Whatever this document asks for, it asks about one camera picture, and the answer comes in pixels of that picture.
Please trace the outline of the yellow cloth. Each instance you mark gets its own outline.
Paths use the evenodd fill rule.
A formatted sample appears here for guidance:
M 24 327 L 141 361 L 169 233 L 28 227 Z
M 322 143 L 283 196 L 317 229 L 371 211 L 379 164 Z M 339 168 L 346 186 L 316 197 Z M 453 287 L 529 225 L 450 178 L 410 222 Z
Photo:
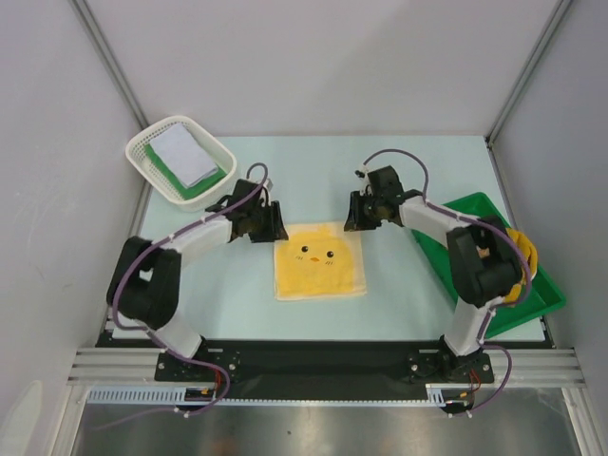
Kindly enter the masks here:
M 298 301 L 367 293 L 361 235 L 340 222 L 292 224 L 274 246 L 275 298 Z

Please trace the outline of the green microfiber towel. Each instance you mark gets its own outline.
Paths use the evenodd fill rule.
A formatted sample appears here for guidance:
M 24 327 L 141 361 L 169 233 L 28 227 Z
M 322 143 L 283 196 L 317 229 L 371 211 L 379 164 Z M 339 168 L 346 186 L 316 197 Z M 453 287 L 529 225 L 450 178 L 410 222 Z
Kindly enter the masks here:
M 168 180 L 168 182 L 177 190 L 178 194 L 185 200 L 190 200 L 212 188 L 218 182 L 225 178 L 226 173 L 221 167 L 216 167 L 216 170 L 205 178 L 200 178 L 191 186 L 185 186 L 177 178 L 177 176 L 166 166 L 162 159 L 156 154 L 150 144 L 144 147 L 147 158 L 154 164 L 160 173 Z

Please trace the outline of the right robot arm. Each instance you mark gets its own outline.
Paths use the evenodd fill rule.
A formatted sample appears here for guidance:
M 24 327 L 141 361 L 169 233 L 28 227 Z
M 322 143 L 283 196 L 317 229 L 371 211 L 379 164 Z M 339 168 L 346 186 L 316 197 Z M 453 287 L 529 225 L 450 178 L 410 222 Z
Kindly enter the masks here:
M 537 271 L 535 248 L 499 217 L 475 218 L 430 202 L 424 191 L 406 191 L 391 166 L 355 171 L 362 188 L 351 192 L 346 232 L 369 231 L 383 221 L 421 233 L 447 252 L 458 301 L 437 358 L 450 382 L 470 373 L 470 355 L 479 352 L 496 309 L 528 285 Z

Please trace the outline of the light blue cloth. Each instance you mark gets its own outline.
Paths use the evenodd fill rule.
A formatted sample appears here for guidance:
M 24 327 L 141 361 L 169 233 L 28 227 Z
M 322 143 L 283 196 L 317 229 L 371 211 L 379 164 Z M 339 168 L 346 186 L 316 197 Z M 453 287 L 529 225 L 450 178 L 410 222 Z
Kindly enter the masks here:
M 218 167 L 181 123 L 173 124 L 149 144 L 185 186 L 209 176 Z

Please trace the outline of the brown patterned cloth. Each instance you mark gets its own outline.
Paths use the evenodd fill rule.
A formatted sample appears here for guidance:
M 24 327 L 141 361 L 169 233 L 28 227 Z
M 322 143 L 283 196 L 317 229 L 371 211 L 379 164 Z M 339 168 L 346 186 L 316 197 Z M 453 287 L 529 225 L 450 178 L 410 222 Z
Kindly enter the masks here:
M 516 307 L 538 271 L 536 246 L 522 231 L 488 222 L 473 228 L 473 238 L 482 264 L 483 290 L 499 297 L 503 307 Z

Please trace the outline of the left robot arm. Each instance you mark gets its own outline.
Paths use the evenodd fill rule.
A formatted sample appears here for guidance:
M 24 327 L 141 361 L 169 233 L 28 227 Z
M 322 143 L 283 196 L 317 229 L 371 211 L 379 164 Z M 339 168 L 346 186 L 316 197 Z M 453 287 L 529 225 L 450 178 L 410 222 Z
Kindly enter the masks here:
M 106 292 L 116 326 L 146 333 L 177 358 L 179 373 L 201 379 L 211 357 L 205 338 L 179 309 L 181 273 L 211 250 L 243 237 L 253 243 L 289 238 L 280 203 L 270 199 L 266 186 L 240 179 L 231 194 L 176 232 L 157 241 L 128 238 Z

